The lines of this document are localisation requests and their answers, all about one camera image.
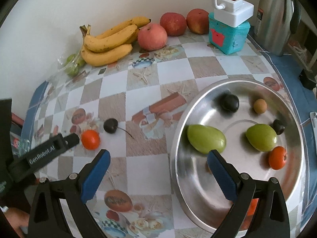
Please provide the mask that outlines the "dark red apple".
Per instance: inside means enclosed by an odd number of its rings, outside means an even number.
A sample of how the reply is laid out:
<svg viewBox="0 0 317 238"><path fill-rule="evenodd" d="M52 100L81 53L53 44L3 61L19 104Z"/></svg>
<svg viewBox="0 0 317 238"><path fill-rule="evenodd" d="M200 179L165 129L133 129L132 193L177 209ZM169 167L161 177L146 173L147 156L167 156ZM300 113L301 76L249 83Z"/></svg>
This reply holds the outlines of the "dark red apple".
<svg viewBox="0 0 317 238"><path fill-rule="evenodd" d="M184 16L176 12L164 13L159 24L165 29L168 36L181 36L187 28Z"/></svg>

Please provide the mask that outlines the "white switch lamp socket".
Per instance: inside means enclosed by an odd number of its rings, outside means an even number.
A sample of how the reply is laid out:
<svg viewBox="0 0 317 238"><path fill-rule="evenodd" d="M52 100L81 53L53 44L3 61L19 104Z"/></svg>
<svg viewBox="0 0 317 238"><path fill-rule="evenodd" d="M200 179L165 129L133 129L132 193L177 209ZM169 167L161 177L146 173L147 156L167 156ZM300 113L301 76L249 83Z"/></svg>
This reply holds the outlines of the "white switch lamp socket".
<svg viewBox="0 0 317 238"><path fill-rule="evenodd" d="M212 0L214 19L238 27L254 15L254 5L245 0Z"/></svg>

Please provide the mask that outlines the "steel round tray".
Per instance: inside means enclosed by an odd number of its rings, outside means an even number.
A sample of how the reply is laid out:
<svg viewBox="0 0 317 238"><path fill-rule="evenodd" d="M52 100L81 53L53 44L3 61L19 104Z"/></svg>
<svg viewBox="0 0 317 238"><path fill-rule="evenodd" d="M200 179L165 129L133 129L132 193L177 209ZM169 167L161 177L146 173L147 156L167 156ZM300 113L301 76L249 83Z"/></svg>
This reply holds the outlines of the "steel round tray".
<svg viewBox="0 0 317 238"><path fill-rule="evenodd" d="M224 110L220 100L234 94L240 101L233 113ZM267 103L267 111L257 114L253 104L258 99ZM245 132L255 124L270 125L280 120L285 131L277 137L277 145L287 151L287 162L281 170L272 170L266 154L257 151L247 140ZM254 179L275 177L281 185L287 209L300 204L301 172L304 163L303 135L298 118L286 100L263 83L248 79L226 79L204 88L184 111L171 147L171 176L178 201L198 227L215 232L228 213L231 203L206 168L207 157L196 151L187 139L189 125L201 124L219 129L226 137L223 158L241 173Z"/></svg>

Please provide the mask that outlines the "dark cherry with stem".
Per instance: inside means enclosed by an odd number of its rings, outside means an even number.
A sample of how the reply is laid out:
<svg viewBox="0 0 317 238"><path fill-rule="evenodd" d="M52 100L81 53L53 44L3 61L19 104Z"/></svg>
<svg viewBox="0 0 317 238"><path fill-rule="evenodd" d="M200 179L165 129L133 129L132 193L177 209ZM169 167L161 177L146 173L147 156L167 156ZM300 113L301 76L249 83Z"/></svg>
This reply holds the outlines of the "dark cherry with stem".
<svg viewBox="0 0 317 238"><path fill-rule="evenodd" d="M123 130L123 131L126 132L132 139L134 138L128 131L126 131L125 129L119 127L119 123L118 123L117 119L115 119L115 118L109 118L109 119L107 119L106 121L104 121L103 129L104 129L105 132L107 132L108 134L115 134L115 132L117 131L117 129Z"/></svg>

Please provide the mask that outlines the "teal plastic box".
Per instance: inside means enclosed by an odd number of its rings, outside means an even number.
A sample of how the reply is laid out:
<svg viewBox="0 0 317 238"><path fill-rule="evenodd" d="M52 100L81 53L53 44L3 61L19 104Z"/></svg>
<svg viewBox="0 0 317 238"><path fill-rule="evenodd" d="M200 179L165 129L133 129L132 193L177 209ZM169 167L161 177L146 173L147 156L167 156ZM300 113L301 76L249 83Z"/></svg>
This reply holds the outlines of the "teal plastic box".
<svg viewBox="0 0 317 238"><path fill-rule="evenodd" d="M221 50L224 54L233 54L243 49L247 38L250 24L243 22L237 27L230 27L214 19L214 13L208 15L209 19L209 42Z"/></svg>

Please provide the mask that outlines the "pink red apple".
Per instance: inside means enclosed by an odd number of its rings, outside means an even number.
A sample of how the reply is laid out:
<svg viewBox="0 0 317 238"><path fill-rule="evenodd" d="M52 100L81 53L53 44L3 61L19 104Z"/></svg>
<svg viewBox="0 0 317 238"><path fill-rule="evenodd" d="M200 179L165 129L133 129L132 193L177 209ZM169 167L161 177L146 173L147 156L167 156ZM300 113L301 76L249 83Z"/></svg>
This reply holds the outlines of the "pink red apple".
<svg viewBox="0 0 317 238"><path fill-rule="evenodd" d="M166 30L156 23L149 23L138 33L137 41L142 49L155 51L163 48L168 40Z"/></svg>

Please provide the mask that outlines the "yellow banana bunch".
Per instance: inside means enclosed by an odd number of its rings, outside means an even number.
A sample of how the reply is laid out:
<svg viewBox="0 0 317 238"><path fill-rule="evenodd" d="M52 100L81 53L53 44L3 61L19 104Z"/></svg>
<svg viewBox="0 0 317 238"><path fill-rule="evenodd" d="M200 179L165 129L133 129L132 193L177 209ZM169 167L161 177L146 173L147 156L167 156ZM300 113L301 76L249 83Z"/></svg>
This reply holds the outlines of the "yellow banana bunch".
<svg viewBox="0 0 317 238"><path fill-rule="evenodd" d="M83 36L80 55L93 67L112 64L132 51L139 30L150 22L151 19L144 16L134 17L97 36L91 35L90 25L82 25L79 27Z"/></svg>

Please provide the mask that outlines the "small tan longan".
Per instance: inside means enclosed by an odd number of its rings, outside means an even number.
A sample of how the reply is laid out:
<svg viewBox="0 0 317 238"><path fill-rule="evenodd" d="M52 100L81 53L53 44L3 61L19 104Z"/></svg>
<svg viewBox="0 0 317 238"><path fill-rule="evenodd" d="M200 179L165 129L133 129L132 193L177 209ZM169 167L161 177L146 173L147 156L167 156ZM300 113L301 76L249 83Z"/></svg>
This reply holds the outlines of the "small tan longan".
<svg viewBox="0 0 317 238"><path fill-rule="evenodd" d="M258 99L253 104L253 109L257 114L263 114L267 111L267 103L264 99Z"/></svg>

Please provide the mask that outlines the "bag of green fruits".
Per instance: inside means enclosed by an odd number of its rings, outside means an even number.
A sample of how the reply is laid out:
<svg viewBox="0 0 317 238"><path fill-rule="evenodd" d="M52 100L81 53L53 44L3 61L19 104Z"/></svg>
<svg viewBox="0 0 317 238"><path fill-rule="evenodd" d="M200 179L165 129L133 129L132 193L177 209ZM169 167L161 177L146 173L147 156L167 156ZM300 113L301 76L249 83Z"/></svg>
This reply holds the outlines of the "bag of green fruits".
<svg viewBox="0 0 317 238"><path fill-rule="evenodd" d="M81 52L70 54L59 68L59 73L64 73L70 78L76 77L81 69L86 65L86 62L81 56Z"/></svg>

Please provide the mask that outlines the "dark plum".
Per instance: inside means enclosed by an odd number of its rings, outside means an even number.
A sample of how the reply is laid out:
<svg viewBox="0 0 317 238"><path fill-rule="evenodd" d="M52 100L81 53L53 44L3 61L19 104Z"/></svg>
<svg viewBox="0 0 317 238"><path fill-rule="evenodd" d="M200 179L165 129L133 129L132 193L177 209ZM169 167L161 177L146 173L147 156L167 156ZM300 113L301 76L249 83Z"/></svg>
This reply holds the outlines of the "dark plum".
<svg viewBox="0 0 317 238"><path fill-rule="evenodd" d="M238 96L228 93L221 98L220 105L224 110L235 113L239 109L240 101Z"/></svg>
<svg viewBox="0 0 317 238"><path fill-rule="evenodd" d="M281 135L285 131L284 124L278 119L275 119L271 126L277 135Z"/></svg>

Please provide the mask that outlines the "steel thermos jug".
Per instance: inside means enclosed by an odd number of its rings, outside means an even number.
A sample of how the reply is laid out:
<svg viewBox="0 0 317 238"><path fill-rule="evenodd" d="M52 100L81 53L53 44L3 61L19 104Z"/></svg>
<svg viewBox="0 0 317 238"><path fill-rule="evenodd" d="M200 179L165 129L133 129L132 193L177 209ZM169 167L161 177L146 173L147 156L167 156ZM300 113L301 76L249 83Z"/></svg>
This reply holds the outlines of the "steel thermos jug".
<svg viewBox="0 0 317 238"><path fill-rule="evenodd" d="M298 0L260 0L254 27L255 41L270 53L282 56L290 35L301 20Z"/></svg>

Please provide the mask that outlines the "red orange apple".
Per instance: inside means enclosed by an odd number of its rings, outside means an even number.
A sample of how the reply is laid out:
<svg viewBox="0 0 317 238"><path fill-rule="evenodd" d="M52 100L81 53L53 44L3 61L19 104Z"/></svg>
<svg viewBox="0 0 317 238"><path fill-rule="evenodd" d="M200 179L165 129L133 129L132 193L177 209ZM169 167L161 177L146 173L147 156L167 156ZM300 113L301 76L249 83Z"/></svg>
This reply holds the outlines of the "red orange apple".
<svg viewBox="0 0 317 238"><path fill-rule="evenodd" d="M187 27L192 33L205 35L209 32L209 13L203 9L193 9L186 16Z"/></svg>

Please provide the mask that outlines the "black power adapter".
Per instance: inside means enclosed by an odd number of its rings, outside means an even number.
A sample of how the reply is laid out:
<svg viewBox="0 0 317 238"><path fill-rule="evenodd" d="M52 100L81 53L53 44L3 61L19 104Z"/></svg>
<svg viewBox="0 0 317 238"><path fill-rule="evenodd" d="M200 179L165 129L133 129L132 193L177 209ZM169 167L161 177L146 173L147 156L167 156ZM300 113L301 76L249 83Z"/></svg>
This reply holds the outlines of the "black power adapter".
<svg viewBox="0 0 317 238"><path fill-rule="evenodd" d="M308 90L313 90L316 87L316 80L312 72L303 69L299 74L299 80L302 86Z"/></svg>

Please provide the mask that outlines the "checkered vinyl tablecloth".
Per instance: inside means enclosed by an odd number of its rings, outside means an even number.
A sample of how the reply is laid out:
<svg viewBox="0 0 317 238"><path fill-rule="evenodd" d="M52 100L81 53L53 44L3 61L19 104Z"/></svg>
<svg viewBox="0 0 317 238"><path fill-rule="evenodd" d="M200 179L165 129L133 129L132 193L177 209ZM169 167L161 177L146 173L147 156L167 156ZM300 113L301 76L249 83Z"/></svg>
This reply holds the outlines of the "checkered vinyl tablecloth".
<svg viewBox="0 0 317 238"><path fill-rule="evenodd" d="M137 124L134 114L172 94L177 94L176 113L203 88L233 77L257 80L290 99L282 80L250 40L243 49L225 55L206 35L186 32L170 37L154 52L135 48L125 59L106 67L85 66L78 76L53 76L34 92L23 135L33 146L50 136L95 130L100 146L112 156L95 197L88 207L107 213L107 191L118 189L132 198L128 228L138 237L209 237L180 210L167 176L169 155L177 119L160 119L155 126ZM108 134L104 121L117 119L123 130Z"/></svg>

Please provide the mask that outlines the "dark plum in tray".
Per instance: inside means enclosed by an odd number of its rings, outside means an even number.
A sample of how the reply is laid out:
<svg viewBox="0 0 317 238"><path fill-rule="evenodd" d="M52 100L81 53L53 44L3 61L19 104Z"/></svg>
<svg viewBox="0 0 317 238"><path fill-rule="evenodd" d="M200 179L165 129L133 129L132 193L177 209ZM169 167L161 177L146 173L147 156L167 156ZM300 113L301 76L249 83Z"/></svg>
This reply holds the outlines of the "dark plum in tray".
<svg viewBox="0 0 317 238"><path fill-rule="evenodd" d="M224 110L235 113L239 109L240 101L238 96L228 93L221 98L220 105Z"/></svg>

